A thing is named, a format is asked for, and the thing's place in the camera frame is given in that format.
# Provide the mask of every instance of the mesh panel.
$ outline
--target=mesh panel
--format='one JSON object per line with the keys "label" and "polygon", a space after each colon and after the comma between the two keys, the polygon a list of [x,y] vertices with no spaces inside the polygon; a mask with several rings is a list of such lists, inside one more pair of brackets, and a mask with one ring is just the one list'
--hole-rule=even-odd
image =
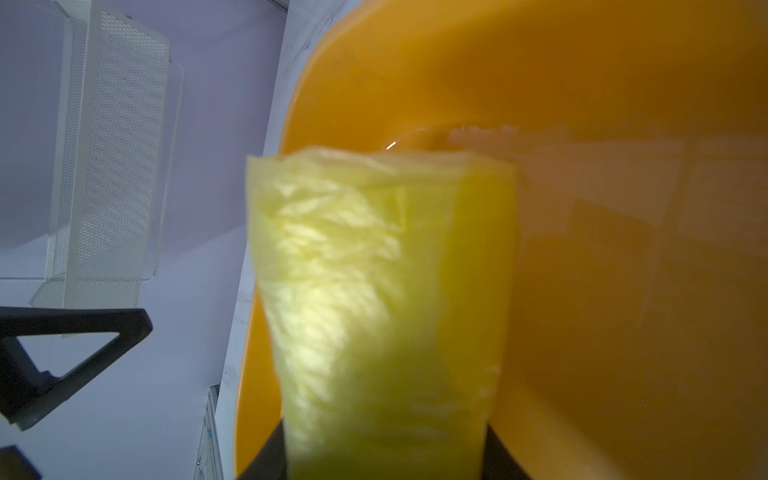
{"label": "mesh panel", "polygon": [[61,200],[56,227],[56,248],[54,250],[53,276],[62,277],[67,269],[67,248],[69,245],[69,222],[72,212],[72,189],[74,187],[74,166],[78,160],[78,132],[80,129],[80,100],[83,91],[85,70],[84,24],[75,22],[72,29],[71,71],[67,120],[65,125],[64,160],[61,172]]}
{"label": "mesh panel", "polygon": [[71,61],[62,79],[69,84],[59,126],[51,277],[30,304],[136,306],[154,212],[170,43],[100,2],[58,3],[73,18],[98,20],[73,22],[65,52]]}
{"label": "mesh panel", "polygon": [[168,77],[168,45],[107,12],[98,27],[74,303],[66,305],[71,308],[138,302]]}

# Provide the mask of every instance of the yellow plastic bag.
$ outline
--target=yellow plastic bag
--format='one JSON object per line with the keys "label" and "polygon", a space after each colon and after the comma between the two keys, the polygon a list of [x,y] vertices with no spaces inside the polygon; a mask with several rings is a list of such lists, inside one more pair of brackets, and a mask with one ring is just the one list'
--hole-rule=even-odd
{"label": "yellow plastic bag", "polygon": [[477,480],[510,311],[515,167],[252,158],[248,230],[291,480]]}

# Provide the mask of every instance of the white wall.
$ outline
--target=white wall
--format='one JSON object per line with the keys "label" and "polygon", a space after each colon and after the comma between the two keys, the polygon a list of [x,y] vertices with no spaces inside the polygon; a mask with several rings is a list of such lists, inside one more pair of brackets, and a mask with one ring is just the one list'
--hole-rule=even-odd
{"label": "white wall", "polygon": [[[187,69],[160,271],[139,300],[154,331],[27,432],[0,419],[0,445],[18,444],[46,480],[189,479],[243,262],[244,159],[263,149],[285,19],[258,0],[108,3],[167,36]],[[56,17],[0,1],[0,276],[43,273],[61,36]],[[24,306],[37,286],[0,283],[0,305]],[[57,372],[103,342],[25,345]]]}

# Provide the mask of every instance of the black handle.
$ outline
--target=black handle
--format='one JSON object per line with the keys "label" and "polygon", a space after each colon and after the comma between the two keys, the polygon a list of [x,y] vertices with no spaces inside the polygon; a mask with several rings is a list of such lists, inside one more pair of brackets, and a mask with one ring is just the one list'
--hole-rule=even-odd
{"label": "black handle", "polygon": [[[143,309],[54,310],[0,306],[0,413],[26,430],[152,331]],[[113,332],[118,336],[66,375],[39,372],[16,337]]]}

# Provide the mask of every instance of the white metal mesh shelf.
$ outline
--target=white metal mesh shelf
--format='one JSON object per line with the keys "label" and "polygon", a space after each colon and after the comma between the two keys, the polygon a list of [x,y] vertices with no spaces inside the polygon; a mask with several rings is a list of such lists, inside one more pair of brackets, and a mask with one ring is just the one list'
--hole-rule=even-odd
{"label": "white metal mesh shelf", "polygon": [[98,0],[67,16],[45,282],[30,304],[138,302],[161,163],[170,42]]}

